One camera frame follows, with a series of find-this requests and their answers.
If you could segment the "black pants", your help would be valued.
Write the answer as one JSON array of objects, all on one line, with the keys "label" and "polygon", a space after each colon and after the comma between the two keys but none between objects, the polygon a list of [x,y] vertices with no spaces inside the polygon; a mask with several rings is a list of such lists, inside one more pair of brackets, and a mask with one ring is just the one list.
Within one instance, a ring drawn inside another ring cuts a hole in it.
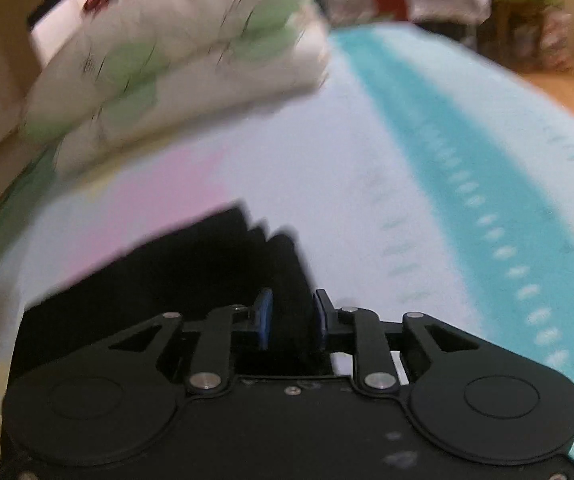
[{"label": "black pants", "polygon": [[249,307],[272,293],[265,349],[241,356],[245,375],[325,377],[313,286],[295,235],[249,223],[239,207],[168,232],[56,292],[23,315],[4,409],[31,417],[36,394],[14,400],[21,378],[166,312],[202,321],[217,308]]}]

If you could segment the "floral fabric bags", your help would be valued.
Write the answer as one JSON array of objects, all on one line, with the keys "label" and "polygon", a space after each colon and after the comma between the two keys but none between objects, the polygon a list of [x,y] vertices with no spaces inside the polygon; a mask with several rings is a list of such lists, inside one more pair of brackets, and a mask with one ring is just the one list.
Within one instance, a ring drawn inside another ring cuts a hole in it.
[{"label": "floral fabric bags", "polygon": [[546,8],[539,14],[517,16],[510,24],[512,62],[524,68],[557,72],[570,70],[570,13],[557,8]]}]

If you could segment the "floral folded quilt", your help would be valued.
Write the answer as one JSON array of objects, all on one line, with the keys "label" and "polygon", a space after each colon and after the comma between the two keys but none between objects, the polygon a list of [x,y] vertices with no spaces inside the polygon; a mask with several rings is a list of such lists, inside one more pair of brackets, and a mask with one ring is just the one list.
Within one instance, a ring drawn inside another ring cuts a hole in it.
[{"label": "floral folded quilt", "polygon": [[318,88],[327,29],[313,0],[113,0],[26,98],[21,135],[62,174],[225,108]]}]

